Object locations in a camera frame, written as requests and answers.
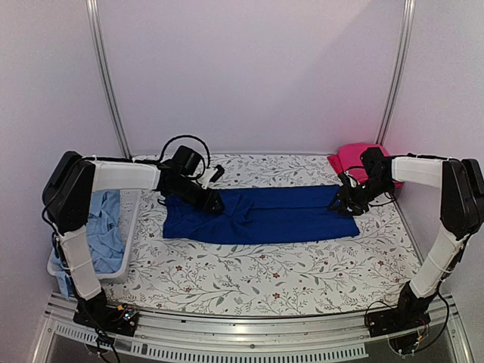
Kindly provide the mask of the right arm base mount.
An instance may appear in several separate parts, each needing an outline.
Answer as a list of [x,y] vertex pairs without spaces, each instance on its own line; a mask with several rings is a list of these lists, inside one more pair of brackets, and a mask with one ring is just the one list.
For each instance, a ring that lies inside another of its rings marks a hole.
[[429,323],[430,315],[427,312],[405,317],[396,306],[390,306],[383,301],[371,303],[364,314],[364,324],[371,337],[396,334],[418,327],[426,328]]

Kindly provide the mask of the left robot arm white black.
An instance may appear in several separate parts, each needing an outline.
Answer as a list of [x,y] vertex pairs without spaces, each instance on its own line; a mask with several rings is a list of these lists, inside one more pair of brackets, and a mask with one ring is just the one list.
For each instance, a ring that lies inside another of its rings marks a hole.
[[92,193],[158,191],[205,213],[220,214],[225,205],[209,184],[225,170],[220,165],[205,165],[197,174],[201,160],[199,153],[185,146],[165,161],[84,157],[73,150],[61,157],[42,193],[42,218],[57,238],[56,248],[67,267],[78,309],[96,328],[107,327],[113,317],[88,251],[86,224]]

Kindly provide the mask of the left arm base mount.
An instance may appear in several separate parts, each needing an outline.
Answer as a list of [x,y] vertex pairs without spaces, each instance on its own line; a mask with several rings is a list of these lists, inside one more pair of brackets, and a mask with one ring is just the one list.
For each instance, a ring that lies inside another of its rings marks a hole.
[[73,321],[107,333],[133,337],[138,327],[139,310],[132,305],[108,306],[106,303],[79,302]]

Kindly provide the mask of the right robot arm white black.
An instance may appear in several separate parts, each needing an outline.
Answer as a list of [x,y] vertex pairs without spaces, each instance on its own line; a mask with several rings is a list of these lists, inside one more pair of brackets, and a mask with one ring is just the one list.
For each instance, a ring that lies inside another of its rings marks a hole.
[[330,211],[360,216],[376,197],[391,194],[396,183],[415,183],[440,191],[438,235],[418,273],[402,288],[391,314],[394,327],[406,330],[426,312],[483,224],[482,172],[475,159],[386,156],[378,147],[369,147],[360,159],[367,181],[353,182],[348,172],[340,173],[342,184],[330,202]]

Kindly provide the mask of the blue printed t-shirt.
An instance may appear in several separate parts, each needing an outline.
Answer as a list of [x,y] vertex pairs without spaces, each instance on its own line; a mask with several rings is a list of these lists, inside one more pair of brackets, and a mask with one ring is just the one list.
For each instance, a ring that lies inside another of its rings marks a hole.
[[337,185],[220,190],[221,214],[209,214],[176,196],[165,200],[165,239],[208,244],[293,244],[359,235],[351,216],[327,209]]

